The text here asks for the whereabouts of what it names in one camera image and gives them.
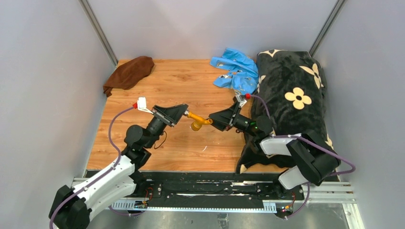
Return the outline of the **yellow brass water faucet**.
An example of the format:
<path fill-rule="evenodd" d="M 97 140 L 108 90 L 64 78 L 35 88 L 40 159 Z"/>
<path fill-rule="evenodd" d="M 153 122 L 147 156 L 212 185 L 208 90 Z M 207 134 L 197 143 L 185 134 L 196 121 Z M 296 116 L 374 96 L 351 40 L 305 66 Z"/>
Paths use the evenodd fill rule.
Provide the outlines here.
<path fill-rule="evenodd" d="M 211 118 L 205 119 L 199 115 L 194 114 L 189 110 L 185 111 L 184 116 L 193 120 L 191 124 L 191 129 L 193 131 L 199 131 L 203 125 L 213 124 L 213 120 Z"/>

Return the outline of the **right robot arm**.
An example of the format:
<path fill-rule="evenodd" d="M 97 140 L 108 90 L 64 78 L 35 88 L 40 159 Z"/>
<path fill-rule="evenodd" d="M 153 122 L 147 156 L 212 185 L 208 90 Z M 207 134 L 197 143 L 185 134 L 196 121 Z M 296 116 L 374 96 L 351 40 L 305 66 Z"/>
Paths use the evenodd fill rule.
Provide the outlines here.
<path fill-rule="evenodd" d="M 240 103 L 235 102 L 227 109 L 209 114 L 209 118 L 220 131 L 235 128 L 244 134 L 245 146 L 235 167 L 236 174 L 255 164 L 286 168 L 274 180 L 273 193 L 277 198 L 285 199 L 294 187 L 304 183 L 319 186 L 341 164 L 338 155 L 313 130 L 274 135 L 273 122 L 267 115 L 251 119 L 240 111 Z"/>

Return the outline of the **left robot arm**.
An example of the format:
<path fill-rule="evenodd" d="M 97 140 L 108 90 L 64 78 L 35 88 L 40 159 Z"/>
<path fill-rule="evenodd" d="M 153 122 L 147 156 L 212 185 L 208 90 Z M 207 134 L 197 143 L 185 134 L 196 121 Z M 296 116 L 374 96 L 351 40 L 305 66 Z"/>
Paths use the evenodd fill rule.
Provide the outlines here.
<path fill-rule="evenodd" d="M 62 186 L 56 192 L 49 213 L 49 228 L 86 229 L 104 209 L 119 199 L 133 195 L 141 197 L 146 192 L 139 169 L 151 156 L 152 148 L 166 127 L 175 126 L 188 110 L 187 104 L 172 107 L 153 106 L 153 118 L 147 127 L 131 125 L 118 156 L 91 178 L 69 187 Z"/>

